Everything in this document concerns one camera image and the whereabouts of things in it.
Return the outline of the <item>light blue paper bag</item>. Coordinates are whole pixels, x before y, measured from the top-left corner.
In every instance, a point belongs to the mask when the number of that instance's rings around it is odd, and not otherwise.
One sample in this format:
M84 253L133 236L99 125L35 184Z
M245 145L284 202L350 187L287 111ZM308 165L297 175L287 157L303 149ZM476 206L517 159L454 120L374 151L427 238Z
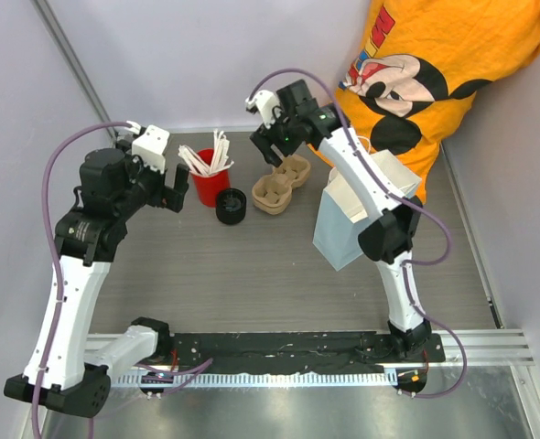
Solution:
M319 151L333 164L317 215L313 244L339 271L361 256L392 264L413 248L420 213L414 197L421 179L391 153L369 154L345 136L332 136Z

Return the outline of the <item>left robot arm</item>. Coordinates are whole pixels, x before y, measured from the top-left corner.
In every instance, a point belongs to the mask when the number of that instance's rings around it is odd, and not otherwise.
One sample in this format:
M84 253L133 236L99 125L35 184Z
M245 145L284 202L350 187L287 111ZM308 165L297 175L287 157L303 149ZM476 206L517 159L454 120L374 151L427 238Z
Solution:
M7 379L4 394L92 418L105 405L113 381L144 359L160 365L171 356L168 324L148 317L135 319L95 354L86 354L85 344L126 222L145 206L181 211L189 170L177 166L174 185L168 187L166 173L141 156L104 148L87 154L79 175L76 202L55 228L60 270L53 275L36 349L25 370Z

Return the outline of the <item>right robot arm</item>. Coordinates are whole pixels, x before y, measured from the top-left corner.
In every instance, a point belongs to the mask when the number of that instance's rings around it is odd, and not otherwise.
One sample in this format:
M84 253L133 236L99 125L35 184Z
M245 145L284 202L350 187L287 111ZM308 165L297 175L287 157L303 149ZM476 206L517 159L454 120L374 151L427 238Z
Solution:
M360 232L358 243L363 254L376 264L383 281L390 348L402 361L414 359L432 334L420 307L412 264L421 203L407 198L377 169L340 106L335 102L319 105L304 80L276 92L256 87L245 108L262 118L251 140L266 163L279 166L300 145L312 145L335 166L358 197L370 221Z

